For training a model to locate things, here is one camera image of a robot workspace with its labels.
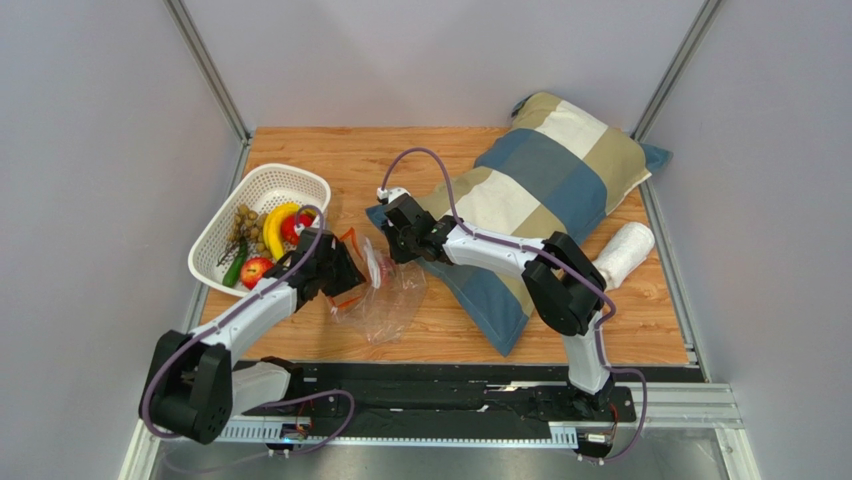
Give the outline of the clear orange zip top bag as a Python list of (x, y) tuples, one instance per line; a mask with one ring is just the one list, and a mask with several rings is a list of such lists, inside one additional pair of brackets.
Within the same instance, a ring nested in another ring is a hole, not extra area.
[(341, 241), (365, 282), (327, 299), (332, 320), (353, 328), (372, 345), (399, 341), (427, 292), (423, 269), (415, 262), (395, 263), (387, 250), (353, 228)]

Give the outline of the red fake apple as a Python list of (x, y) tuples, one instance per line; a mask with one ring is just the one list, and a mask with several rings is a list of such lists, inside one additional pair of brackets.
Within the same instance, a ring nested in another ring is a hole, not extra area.
[(248, 290), (252, 290), (263, 278), (263, 275), (272, 267), (274, 263), (264, 257), (252, 257), (248, 259), (241, 267), (239, 273), (239, 281)]

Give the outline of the yellow fake banana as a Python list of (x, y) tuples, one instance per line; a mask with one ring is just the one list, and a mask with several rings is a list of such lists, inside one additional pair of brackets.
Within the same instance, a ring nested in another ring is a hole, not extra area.
[(296, 229), (299, 220), (304, 227), (311, 226), (316, 217), (313, 209), (299, 213), (300, 206), (296, 203), (286, 203), (277, 206), (268, 214), (264, 223), (264, 243), (275, 261), (280, 260), (289, 247), (296, 247), (300, 241), (300, 233)]

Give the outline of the green fake chili pepper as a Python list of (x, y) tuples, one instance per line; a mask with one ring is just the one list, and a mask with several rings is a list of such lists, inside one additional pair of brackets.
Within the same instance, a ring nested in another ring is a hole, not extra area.
[(248, 242), (245, 239), (241, 239), (238, 243), (233, 261), (229, 266), (228, 270), (226, 271), (225, 275), (223, 276), (223, 286), (228, 288), (233, 288), (236, 286), (237, 282), (240, 279), (242, 267), (248, 259), (248, 253)]

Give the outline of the brown fake longan bunch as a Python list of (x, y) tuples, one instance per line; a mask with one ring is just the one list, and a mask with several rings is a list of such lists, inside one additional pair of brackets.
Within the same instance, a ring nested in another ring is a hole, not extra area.
[(269, 251), (263, 239), (266, 219), (266, 213), (258, 213), (244, 203), (238, 204), (226, 229), (225, 246), (216, 265), (222, 266), (234, 260), (242, 242), (246, 243), (249, 256), (257, 254), (268, 258)]

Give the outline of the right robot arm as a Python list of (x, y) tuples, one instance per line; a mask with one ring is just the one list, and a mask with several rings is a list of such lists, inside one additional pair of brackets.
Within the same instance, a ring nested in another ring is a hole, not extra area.
[(521, 238), (479, 228), (454, 215), (434, 218), (407, 190), (379, 188), (381, 229), (397, 263), (418, 261), (449, 276), (520, 282), (544, 323), (562, 337), (569, 358), (574, 407), (591, 414), (609, 408), (614, 380), (595, 332), (614, 304), (602, 274), (565, 233)]

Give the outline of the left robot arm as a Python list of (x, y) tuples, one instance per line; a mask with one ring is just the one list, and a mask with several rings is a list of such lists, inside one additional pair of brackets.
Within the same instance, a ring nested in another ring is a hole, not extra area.
[(139, 404), (139, 416), (162, 439), (209, 444), (228, 421), (284, 400), (293, 365), (268, 357), (246, 368), (238, 361), (268, 330), (318, 295), (364, 284), (346, 246), (333, 232), (309, 227), (242, 299), (190, 332), (170, 330), (157, 341)]

